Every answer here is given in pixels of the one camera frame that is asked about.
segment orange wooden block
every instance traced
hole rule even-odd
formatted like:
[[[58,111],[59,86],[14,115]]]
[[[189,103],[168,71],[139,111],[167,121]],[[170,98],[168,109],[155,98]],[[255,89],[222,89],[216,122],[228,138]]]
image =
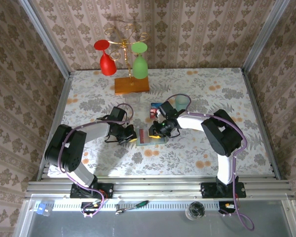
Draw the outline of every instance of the orange wooden block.
[[[129,94],[132,92],[147,92],[149,91],[148,77],[144,79],[136,79],[132,77],[133,85],[130,83],[130,78],[115,78],[115,95]]]

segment floral tablecloth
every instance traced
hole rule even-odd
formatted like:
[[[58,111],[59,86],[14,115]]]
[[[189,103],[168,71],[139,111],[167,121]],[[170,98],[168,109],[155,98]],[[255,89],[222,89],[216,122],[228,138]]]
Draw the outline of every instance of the floral tablecloth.
[[[109,114],[113,106],[125,102],[125,96],[114,94],[114,78],[127,75],[127,70],[118,70],[111,77],[100,71],[77,71],[62,123],[75,127]],[[191,112],[212,114],[224,109],[244,132],[248,147],[238,155],[238,174],[272,174],[239,68],[155,69],[149,70],[148,78],[150,92],[140,93],[140,102],[133,106],[131,123],[135,128],[149,128],[152,124],[150,102],[163,102],[173,94],[186,93],[192,98]],[[217,155],[205,134],[191,129],[181,129],[179,137],[154,146],[137,147],[136,142],[119,146],[99,138],[85,144],[82,163],[97,176],[215,176],[218,170]],[[50,166],[48,176],[63,174]]]

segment patterned wallpaper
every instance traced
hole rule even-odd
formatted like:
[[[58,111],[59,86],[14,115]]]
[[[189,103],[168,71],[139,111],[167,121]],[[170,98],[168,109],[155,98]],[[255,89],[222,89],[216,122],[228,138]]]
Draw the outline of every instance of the patterned wallpaper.
[[[283,176],[296,196],[296,0],[291,0],[250,71]]]
[[[99,69],[94,42],[136,25],[149,68],[242,67],[275,0],[33,0],[71,70]],[[110,40],[118,40],[111,35]],[[126,68],[123,57],[118,68]]]
[[[18,1],[0,0],[0,237],[12,236],[63,82]]]

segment card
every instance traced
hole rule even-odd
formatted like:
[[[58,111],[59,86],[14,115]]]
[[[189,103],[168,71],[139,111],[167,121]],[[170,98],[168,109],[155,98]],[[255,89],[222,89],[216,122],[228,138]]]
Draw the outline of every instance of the card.
[[[165,137],[163,138],[149,137],[148,129],[137,128],[136,134],[137,134],[137,141],[136,141],[137,146],[151,146],[151,145],[157,145],[157,144],[165,144],[168,141],[168,139]]]
[[[160,102],[151,102],[150,103],[150,118],[151,119],[156,119],[157,110],[160,105],[162,105],[162,103],[160,103]]]

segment green handle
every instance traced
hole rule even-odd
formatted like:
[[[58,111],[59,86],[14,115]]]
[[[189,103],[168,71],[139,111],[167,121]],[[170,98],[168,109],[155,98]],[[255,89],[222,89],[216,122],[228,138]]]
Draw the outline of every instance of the green handle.
[[[147,205],[148,204],[148,200],[146,200],[146,201],[142,201],[141,203],[138,203],[137,205],[136,205],[136,209],[137,208],[140,208],[140,207],[142,207],[142,206],[145,206],[145,205]]]

